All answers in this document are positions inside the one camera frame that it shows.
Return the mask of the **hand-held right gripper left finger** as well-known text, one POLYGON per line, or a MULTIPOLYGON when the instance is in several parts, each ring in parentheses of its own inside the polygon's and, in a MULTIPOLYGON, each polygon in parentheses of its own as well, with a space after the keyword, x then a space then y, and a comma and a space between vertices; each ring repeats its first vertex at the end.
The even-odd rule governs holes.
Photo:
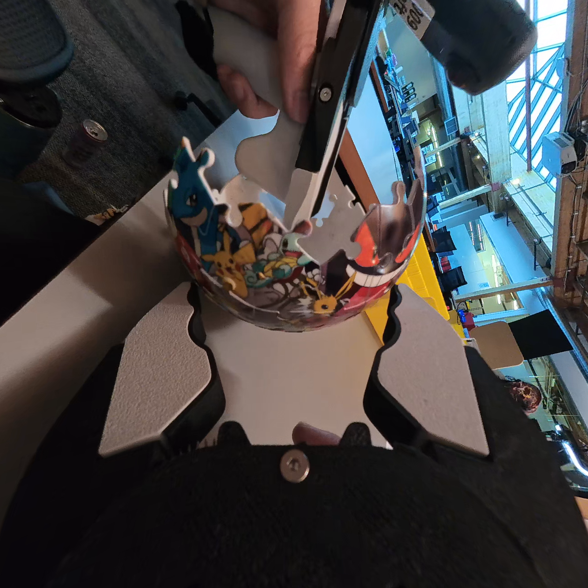
POLYGON ((170 453, 195 449, 225 407, 198 288, 181 283, 125 339, 98 452, 111 458, 151 444, 170 453))

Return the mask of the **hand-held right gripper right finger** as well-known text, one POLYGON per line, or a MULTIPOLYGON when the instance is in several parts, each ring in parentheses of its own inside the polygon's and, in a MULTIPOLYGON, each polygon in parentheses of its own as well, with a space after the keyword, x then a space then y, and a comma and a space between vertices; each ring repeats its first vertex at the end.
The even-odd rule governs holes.
POLYGON ((433 443, 480 458, 489 445, 458 334, 404 284, 390 291, 384 345, 364 392, 364 412, 391 449, 433 443))

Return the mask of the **person's left hand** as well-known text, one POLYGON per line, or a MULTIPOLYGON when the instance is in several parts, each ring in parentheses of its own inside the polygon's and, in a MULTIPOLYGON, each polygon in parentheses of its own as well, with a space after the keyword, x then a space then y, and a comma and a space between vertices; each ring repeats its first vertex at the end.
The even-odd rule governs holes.
POLYGON ((258 96, 248 79, 225 64, 217 64, 219 83, 244 116, 261 119, 278 109, 305 124, 310 110, 310 87, 320 37, 325 30, 323 1, 209 1, 210 6, 234 13, 277 42, 283 107, 258 96))

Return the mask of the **colourful loose puzzle piece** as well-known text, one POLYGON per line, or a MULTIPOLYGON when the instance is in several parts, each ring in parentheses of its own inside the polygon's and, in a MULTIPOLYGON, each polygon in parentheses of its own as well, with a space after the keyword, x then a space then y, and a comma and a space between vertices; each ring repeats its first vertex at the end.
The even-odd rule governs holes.
POLYGON ((85 217, 85 220, 96 226, 101 227, 102 229, 105 229, 110 224, 116 222, 116 220, 118 220, 122 215, 124 215, 128 211, 128 209, 128 204, 125 204, 120 208, 117 208, 115 206, 109 206, 106 210, 103 210, 102 212, 88 215, 87 217, 85 217))

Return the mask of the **black flat panel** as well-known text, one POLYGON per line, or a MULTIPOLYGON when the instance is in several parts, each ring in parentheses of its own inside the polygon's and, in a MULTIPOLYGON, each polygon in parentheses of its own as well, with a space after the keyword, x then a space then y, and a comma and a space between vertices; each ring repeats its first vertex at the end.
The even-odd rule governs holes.
POLYGON ((573 350, 550 310, 510 321, 508 325, 525 361, 573 350))

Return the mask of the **colourful cartoon puzzle ball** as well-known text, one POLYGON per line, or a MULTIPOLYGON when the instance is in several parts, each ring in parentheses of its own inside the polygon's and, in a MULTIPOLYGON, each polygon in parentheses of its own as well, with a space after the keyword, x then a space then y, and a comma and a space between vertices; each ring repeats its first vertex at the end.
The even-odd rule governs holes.
POLYGON ((210 148, 183 137, 164 189, 176 250, 203 293, 240 320, 306 332, 348 320, 375 304, 407 269, 422 233, 426 182, 415 151, 410 190, 392 185, 392 203, 365 211, 348 187, 328 193, 328 216, 286 221, 269 195, 242 175, 222 190, 206 173, 210 148))

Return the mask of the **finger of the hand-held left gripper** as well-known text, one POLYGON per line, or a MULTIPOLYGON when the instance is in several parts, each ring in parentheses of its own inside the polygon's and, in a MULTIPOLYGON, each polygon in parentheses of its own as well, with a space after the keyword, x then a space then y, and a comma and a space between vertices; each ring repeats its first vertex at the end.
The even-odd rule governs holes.
POLYGON ((351 110, 355 58, 353 45, 325 45, 317 57, 309 115, 286 197, 287 228, 310 219, 325 192, 351 110))
POLYGON ((274 128, 239 143, 235 164, 246 179, 286 202, 304 126, 279 112, 274 128))

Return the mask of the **person's right hand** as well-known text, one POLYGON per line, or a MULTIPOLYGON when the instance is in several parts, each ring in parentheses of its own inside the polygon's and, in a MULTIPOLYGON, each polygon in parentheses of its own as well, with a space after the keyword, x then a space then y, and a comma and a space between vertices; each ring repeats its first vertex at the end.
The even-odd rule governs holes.
POLYGON ((292 430, 292 442, 294 445, 338 446, 341 437, 309 423, 299 422, 292 430))

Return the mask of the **yellow plastic bin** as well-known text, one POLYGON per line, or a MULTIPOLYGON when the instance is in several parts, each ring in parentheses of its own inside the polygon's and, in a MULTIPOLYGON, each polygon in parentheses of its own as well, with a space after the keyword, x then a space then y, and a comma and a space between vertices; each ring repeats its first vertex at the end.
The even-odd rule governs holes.
MULTIPOLYGON (((401 275, 399 284, 410 287, 445 320, 450 320, 450 314, 437 281, 429 251, 423 239, 419 240, 407 269, 401 275)), ((386 293, 384 297, 364 311, 381 345, 384 344, 383 335, 387 323, 389 298, 390 293, 386 293)))

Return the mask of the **white wall-mounted box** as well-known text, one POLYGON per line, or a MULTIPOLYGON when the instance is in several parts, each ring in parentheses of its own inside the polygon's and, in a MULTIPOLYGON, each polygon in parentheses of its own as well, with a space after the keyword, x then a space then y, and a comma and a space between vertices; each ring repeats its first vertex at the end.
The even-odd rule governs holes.
POLYGON ((586 136, 554 132, 542 137, 541 165, 557 179, 574 172, 587 152, 586 136))

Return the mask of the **blue-grey office chair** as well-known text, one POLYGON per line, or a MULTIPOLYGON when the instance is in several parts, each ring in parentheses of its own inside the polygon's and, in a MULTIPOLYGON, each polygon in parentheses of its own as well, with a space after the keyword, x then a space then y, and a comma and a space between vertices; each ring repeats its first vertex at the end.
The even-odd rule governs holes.
POLYGON ((62 110, 48 88, 70 65, 74 45, 49 1, 1 1, 1 108, 53 129, 62 110))

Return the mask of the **purple drink can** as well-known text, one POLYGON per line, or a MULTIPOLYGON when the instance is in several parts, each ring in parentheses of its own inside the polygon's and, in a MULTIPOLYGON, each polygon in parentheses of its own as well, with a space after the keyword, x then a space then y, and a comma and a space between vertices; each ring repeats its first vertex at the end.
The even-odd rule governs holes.
POLYGON ((67 165, 76 169, 84 168, 107 144, 107 130, 97 121, 84 119, 62 151, 67 165))

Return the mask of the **brown rounded panel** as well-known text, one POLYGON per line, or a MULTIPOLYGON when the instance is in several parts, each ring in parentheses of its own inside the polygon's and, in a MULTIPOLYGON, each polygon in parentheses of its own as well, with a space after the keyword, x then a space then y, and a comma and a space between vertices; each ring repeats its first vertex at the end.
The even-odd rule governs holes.
POLYGON ((477 326, 470 330, 469 334, 491 370, 502 370, 523 364, 524 357, 507 322, 497 321, 477 326))

